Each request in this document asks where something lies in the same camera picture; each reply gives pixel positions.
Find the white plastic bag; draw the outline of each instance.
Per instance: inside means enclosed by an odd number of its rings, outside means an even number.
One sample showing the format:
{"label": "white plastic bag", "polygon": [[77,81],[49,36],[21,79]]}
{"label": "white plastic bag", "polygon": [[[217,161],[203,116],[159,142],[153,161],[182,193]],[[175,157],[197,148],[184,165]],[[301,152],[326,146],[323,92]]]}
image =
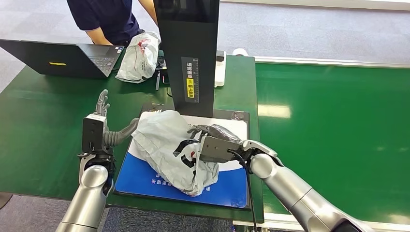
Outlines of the white plastic bag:
{"label": "white plastic bag", "polygon": [[173,110],[138,122],[132,134],[137,158],[145,160],[161,177],[187,195],[198,196],[216,183],[219,165],[199,160],[198,141],[190,139],[185,119]]}
{"label": "white plastic bag", "polygon": [[125,51],[116,78],[132,83],[141,83],[151,78],[157,67],[159,44],[160,40],[153,32],[134,36]]}

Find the yellow label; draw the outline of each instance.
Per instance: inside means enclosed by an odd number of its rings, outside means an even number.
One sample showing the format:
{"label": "yellow label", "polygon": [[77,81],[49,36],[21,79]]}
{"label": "yellow label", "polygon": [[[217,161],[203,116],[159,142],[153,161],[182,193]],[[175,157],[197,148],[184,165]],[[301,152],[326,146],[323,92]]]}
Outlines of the yellow label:
{"label": "yellow label", "polygon": [[187,78],[187,95],[189,98],[194,98],[195,93],[193,90],[193,79]]}
{"label": "yellow label", "polygon": [[51,65],[61,65],[61,66],[67,66],[67,64],[64,63],[56,63],[56,62],[49,62]]}

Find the green table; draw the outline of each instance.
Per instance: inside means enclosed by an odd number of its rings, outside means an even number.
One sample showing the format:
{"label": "green table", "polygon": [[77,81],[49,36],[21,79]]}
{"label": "green table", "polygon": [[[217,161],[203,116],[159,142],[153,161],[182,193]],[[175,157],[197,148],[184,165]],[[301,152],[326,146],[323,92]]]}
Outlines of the green table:
{"label": "green table", "polygon": [[[257,63],[256,80],[286,166],[356,218],[410,224],[409,69]],[[288,214],[266,186],[264,211]]]}
{"label": "green table", "polygon": [[[70,200],[78,186],[82,118],[93,112],[99,93],[109,90],[108,125],[120,130],[139,115],[143,103],[172,103],[165,86],[155,91],[155,81],[136,85],[113,76],[108,80],[43,76],[25,67],[0,94],[0,192]],[[228,56],[226,83],[215,90],[214,108],[250,112],[250,138],[259,139],[253,58]],[[114,150],[117,167],[129,141]],[[262,182],[253,177],[251,185],[256,217],[263,222]],[[110,194],[108,204],[252,220],[249,210],[168,200]]]}

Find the person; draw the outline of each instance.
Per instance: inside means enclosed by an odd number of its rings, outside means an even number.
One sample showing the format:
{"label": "person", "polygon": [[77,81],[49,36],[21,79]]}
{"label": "person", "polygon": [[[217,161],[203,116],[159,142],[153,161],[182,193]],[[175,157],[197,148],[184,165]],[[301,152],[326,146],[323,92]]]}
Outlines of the person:
{"label": "person", "polygon": [[[158,25],[153,0],[138,0]],[[132,13],[132,0],[67,0],[74,21],[94,44],[128,46],[144,32]]]}

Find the black monitor stand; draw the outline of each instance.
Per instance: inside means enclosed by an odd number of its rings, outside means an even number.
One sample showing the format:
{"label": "black monitor stand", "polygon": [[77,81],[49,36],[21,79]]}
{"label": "black monitor stand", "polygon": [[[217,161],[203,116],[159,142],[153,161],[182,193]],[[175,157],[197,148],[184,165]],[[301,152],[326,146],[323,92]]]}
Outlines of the black monitor stand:
{"label": "black monitor stand", "polygon": [[154,0],[175,110],[213,117],[219,0]]}

